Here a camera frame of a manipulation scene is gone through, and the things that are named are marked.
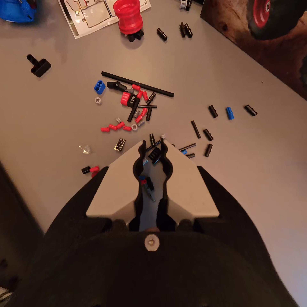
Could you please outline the grey desk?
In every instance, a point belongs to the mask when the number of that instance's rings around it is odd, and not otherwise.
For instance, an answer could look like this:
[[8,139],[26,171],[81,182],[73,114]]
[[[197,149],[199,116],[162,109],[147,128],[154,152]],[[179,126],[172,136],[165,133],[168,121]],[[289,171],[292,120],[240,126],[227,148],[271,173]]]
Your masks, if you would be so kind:
[[[150,1],[144,37],[130,43],[117,24],[75,39],[57,1],[42,1],[39,22],[1,21],[1,161],[43,231],[89,181],[81,169],[104,167],[141,140],[165,134],[192,150],[202,166],[242,205],[299,306],[306,306],[306,101],[200,18],[201,6]],[[181,37],[188,23],[192,38]],[[168,37],[164,42],[160,28]],[[46,59],[40,78],[26,56]],[[94,102],[101,71],[174,93],[157,95],[149,123],[134,132],[102,133],[126,121],[120,94]],[[213,105],[218,117],[208,107]],[[245,109],[256,112],[251,116]],[[234,115],[229,120],[226,108]],[[201,138],[198,139],[191,121]],[[208,141],[203,130],[213,136]],[[92,154],[78,146],[87,144]],[[213,144],[209,157],[204,156]]]

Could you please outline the dark toy truck box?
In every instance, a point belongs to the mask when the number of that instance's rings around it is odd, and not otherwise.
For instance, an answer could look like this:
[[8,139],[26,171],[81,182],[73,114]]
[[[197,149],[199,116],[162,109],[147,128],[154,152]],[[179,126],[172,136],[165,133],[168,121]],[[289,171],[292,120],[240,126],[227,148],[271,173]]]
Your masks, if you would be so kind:
[[208,0],[201,18],[306,100],[306,0]]

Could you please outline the black connector with stub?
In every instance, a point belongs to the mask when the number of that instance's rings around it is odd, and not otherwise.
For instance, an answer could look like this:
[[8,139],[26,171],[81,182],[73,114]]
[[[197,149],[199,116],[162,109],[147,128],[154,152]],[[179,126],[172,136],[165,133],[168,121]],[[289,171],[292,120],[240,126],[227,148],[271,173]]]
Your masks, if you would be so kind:
[[28,54],[26,58],[33,65],[31,73],[38,78],[42,77],[51,68],[51,64],[46,59],[38,61],[31,54]]

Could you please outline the short thin black axle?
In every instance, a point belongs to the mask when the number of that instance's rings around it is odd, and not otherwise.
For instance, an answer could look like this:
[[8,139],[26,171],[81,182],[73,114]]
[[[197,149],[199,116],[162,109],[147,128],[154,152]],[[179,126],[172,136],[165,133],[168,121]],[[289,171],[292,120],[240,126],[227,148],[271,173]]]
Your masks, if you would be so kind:
[[198,128],[197,128],[197,126],[196,126],[194,120],[191,121],[191,125],[192,125],[192,127],[193,127],[193,129],[194,129],[194,132],[195,132],[197,138],[200,139],[200,138],[201,138],[201,135],[200,135],[200,133],[199,133],[199,131],[198,131]]

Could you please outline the black angled connector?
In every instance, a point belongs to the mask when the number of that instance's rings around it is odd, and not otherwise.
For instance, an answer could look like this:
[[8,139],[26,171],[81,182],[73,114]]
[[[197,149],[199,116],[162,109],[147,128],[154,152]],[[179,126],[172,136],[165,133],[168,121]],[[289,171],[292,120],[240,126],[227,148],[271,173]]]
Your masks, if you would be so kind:
[[127,86],[121,84],[119,81],[116,81],[116,82],[108,81],[106,83],[106,86],[109,89],[118,90],[120,92],[126,92],[126,90],[127,90]]

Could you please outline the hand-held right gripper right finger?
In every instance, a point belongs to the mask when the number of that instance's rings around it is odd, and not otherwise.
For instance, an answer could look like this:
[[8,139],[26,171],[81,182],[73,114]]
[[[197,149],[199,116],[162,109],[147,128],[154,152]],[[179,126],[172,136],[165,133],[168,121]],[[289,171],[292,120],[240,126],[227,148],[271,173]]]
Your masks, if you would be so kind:
[[198,167],[168,141],[161,140],[166,179],[157,210],[160,231],[174,231],[182,220],[217,218],[220,213]]

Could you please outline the long black axle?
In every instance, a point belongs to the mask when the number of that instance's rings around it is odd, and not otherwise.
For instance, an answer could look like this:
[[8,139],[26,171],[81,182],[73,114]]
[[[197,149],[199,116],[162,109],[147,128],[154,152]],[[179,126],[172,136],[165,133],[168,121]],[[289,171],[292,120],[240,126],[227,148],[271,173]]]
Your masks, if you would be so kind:
[[133,80],[121,77],[121,76],[117,76],[117,75],[114,75],[114,74],[111,74],[111,73],[108,73],[108,72],[105,72],[105,71],[102,71],[101,75],[104,76],[104,77],[107,77],[109,79],[115,80],[115,81],[127,83],[129,85],[137,85],[137,86],[140,86],[141,88],[143,88],[145,90],[150,90],[150,91],[153,91],[155,93],[158,93],[158,94],[170,97],[170,98],[174,97],[174,93],[172,93],[172,92],[169,92],[169,91],[166,91],[166,90],[163,90],[163,89],[159,89],[159,88],[147,85],[147,84],[143,84],[143,83],[140,83],[140,82],[137,82],[137,81],[133,81]]

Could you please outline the red and black connector block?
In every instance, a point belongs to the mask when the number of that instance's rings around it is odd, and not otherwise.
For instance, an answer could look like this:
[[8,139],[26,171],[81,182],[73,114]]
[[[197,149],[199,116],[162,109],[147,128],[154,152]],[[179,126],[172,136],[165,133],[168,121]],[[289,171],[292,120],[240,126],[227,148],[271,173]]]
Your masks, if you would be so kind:
[[137,98],[137,96],[135,94],[123,92],[120,103],[121,103],[121,105],[132,108],[136,98]]

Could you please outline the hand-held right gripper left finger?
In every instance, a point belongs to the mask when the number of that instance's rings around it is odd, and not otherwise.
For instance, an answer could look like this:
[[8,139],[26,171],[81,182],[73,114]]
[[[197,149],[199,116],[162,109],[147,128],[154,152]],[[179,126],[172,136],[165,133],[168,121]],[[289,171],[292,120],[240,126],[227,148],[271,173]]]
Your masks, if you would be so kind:
[[86,212],[87,217],[124,220],[130,230],[139,230],[143,210],[139,176],[145,154],[146,141],[142,140],[109,165]]

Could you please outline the sticker sheet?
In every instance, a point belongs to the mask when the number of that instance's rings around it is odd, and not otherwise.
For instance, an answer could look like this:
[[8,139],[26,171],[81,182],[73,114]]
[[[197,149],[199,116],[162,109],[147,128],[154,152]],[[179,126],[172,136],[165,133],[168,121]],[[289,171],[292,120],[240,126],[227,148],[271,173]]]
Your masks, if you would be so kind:
[[[140,13],[151,7],[150,1],[140,1]],[[60,0],[62,11],[76,39],[119,22],[113,5],[115,0]]]

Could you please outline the black plate subassembly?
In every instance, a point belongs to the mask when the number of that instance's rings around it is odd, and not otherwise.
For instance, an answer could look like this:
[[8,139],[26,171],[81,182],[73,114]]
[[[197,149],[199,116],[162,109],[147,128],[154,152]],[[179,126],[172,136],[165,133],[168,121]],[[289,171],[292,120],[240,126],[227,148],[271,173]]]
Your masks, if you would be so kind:
[[192,5],[192,2],[203,5],[205,0],[179,0],[179,9],[189,11]]

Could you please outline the black bush with red pin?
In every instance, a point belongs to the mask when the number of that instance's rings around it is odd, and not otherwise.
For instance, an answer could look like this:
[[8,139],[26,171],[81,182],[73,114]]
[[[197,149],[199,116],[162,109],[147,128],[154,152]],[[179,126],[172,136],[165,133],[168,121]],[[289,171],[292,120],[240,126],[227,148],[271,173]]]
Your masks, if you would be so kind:
[[85,168],[82,168],[82,173],[83,174],[90,173],[91,178],[94,178],[98,174],[99,171],[100,171],[100,168],[98,166],[95,166],[95,167],[87,166]]

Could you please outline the black cross connector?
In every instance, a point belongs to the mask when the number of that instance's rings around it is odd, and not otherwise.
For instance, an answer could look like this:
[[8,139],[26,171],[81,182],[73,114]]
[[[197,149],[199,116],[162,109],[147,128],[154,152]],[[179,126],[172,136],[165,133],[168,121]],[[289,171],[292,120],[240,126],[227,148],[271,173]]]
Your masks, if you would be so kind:
[[144,36],[143,29],[140,29],[138,32],[133,34],[126,34],[125,37],[129,40],[129,42],[134,42],[136,39],[141,40],[141,38]]

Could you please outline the red wheel rim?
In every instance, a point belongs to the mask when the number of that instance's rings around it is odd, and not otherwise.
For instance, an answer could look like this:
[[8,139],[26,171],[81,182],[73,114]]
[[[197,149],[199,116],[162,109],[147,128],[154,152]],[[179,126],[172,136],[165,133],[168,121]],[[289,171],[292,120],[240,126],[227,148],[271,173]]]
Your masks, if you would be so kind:
[[143,20],[140,14],[139,0],[117,0],[113,9],[118,17],[120,32],[125,35],[132,35],[139,32],[143,27]]

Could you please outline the pile of small brick parts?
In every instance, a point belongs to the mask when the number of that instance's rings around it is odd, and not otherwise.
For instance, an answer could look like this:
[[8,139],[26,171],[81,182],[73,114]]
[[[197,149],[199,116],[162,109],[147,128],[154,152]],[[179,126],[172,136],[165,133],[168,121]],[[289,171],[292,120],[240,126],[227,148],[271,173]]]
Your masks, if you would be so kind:
[[155,98],[156,93],[153,92],[150,97],[147,96],[147,92],[142,91],[140,86],[132,85],[131,89],[127,89],[126,92],[135,94],[137,98],[134,101],[134,105],[131,108],[130,119],[134,122],[127,126],[125,122],[121,121],[120,118],[116,118],[117,125],[109,124],[107,127],[102,127],[101,132],[109,133],[111,130],[117,131],[123,129],[125,131],[137,131],[138,127],[144,123],[143,119],[146,116],[146,119],[149,119],[152,109],[156,108],[151,106],[151,101]]

